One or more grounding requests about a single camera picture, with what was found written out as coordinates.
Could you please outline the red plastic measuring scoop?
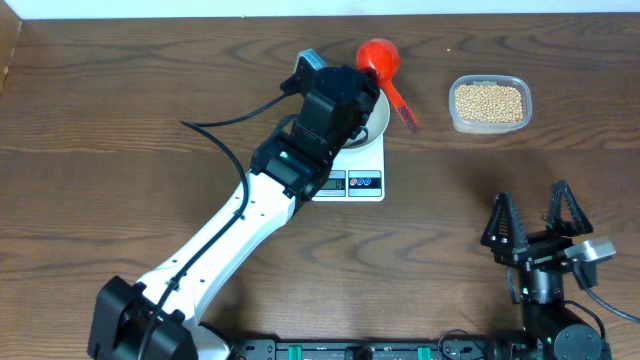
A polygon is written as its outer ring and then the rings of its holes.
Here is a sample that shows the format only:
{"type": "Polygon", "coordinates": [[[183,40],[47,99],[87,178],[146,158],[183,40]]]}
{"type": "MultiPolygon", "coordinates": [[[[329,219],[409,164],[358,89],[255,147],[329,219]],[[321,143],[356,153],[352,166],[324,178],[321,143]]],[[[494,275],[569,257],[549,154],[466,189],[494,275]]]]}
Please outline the red plastic measuring scoop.
{"type": "Polygon", "coordinates": [[[356,55],[357,67],[371,69],[377,74],[378,85],[385,92],[396,113],[412,133],[417,133],[420,124],[415,114],[393,85],[401,58],[396,46],[387,39],[374,38],[364,42],[356,55]]]}

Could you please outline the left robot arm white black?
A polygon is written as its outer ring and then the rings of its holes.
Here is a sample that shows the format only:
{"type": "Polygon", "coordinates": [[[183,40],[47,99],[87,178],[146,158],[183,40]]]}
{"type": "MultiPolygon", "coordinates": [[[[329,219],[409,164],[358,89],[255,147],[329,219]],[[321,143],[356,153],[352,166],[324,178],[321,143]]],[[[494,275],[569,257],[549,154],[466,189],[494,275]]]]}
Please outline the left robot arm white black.
{"type": "Polygon", "coordinates": [[[380,96],[375,72],[311,67],[288,79],[298,114],[282,119],[238,166],[226,204],[175,254],[129,284],[109,280],[96,298],[93,359],[226,359],[229,343],[202,326],[209,304],[246,258],[329,179],[334,160],[365,126],[380,96]]]}

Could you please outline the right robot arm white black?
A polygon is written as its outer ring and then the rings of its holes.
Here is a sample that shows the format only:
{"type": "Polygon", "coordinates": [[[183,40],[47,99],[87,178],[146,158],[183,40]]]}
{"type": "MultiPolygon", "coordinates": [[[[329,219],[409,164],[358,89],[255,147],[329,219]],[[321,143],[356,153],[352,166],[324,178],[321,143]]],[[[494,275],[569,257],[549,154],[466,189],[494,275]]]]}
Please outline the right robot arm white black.
{"type": "Polygon", "coordinates": [[[591,234],[593,226],[564,180],[552,185],[545,228],[527,233],[520,212],[508,192],[495,197],[492,214],[481,236],[496,263],[516,271],[509,274],[511,301],[521,306],[523,328],[495,336],[483,351],[487,359],[609,359],[602,320],[586,323],[567,306],[563,276],[571,274],[579,287],[597,285],[597,266],[616,249],[607,237],[576,244],[575,237],[591,234]]]}

